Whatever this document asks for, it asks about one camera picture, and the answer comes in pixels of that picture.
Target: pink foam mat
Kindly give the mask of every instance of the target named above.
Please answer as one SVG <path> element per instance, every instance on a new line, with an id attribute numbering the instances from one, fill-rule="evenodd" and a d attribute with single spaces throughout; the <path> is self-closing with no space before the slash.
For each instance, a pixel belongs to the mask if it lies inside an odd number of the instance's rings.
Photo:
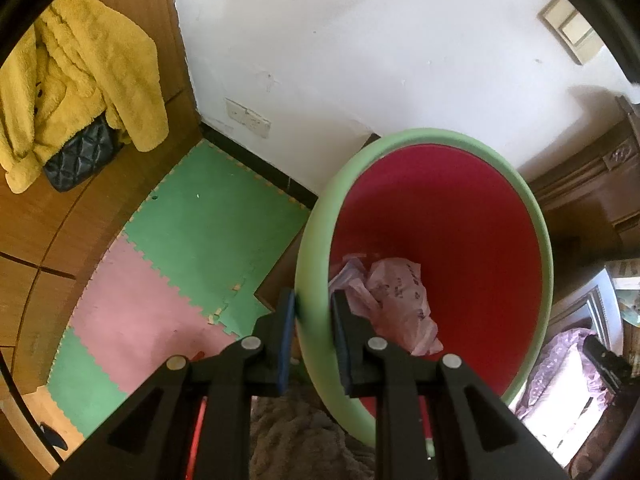
<path id="1" fill-rule="evenodd" d="M 124 235 L 111 245 L 73 312 L 70 325 L 96 363 L 130 394 L 174 354 L 209 357 L 235 341 L 168 278 L 152 269 Z"/>

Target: black baseboard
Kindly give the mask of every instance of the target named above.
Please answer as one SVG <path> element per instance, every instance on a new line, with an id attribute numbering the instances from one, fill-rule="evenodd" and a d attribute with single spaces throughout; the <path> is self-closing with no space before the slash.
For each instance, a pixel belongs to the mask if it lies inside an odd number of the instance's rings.
<path id="1" fill-rule="evenodd" d="M 226 135 L 214 130 L 208 124 L 200 123 L 200 130 L 202 131 L 202 136 L 209 142 L 212 142 L 222 151 L 231 155 L 235 160 L 242 162 L 254 170 L 255 173 L 271 182 L 274 186 L 279 187 L 307 208 L 313 209 L 313 206 L 318 200 L 318 196 L 315 193 L 309 191 L 306 187 L 302 186 L 302 184 L 297 183 L 289 175 L 281 172 L 266 160 L 255 155 L 255 153 L 250 152 L 234 140 L 229 139 Z"/>

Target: white wall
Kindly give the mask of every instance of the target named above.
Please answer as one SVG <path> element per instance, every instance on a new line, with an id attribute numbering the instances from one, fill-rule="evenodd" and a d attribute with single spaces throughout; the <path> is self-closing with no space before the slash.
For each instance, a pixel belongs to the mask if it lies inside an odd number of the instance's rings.
<path id="1" fill-rule="evenodd" d="M 369 131 L 476 137 L 525 177 L 639 97 L 605 49 L 576 65 L 538 19 L 550 0 L 175 0 L 205 122 L 319 192 Z M 272 121 L 261 139 L 224 98 Z"/>

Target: wooden furniture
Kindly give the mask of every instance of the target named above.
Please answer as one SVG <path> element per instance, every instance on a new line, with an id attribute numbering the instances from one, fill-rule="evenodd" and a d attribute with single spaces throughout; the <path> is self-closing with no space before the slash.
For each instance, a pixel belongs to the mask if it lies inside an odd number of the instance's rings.
<path id="1" fill-rule="evenodd" d="M 148 153 L 124 147 L 66 193 L 41 176 L 15 195 L 0 179 L 0 347 L 22 394 L 46 384 L 73 308 L 111 241 L 201 138 L 173 0 L 102 1 L 155 41 L 170 132 Z"/>
<path id="2" fill-rule="evenodd" d="M 640 251 L 640 110 L 618 102 L 623 121 L 530 183 L 560 277 Z"/>

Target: green foam mat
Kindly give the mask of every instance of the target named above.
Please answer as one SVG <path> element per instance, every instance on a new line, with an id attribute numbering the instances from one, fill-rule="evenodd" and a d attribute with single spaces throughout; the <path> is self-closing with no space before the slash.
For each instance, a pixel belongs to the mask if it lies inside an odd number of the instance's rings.
<path id="1" fill-rule="evenodd" d="M 85 438 L 127 397 L 95 363 L 72 328 L 67 328 L 60 340 L 47 387 Z"/>
<path id="2" fill-rule="evenodd" d="M 298 202 L 203 141 L 149 195 L 125 232 L 204 316 L 245 336 L 267 313 L 255 289 L 307 217 Z"/>

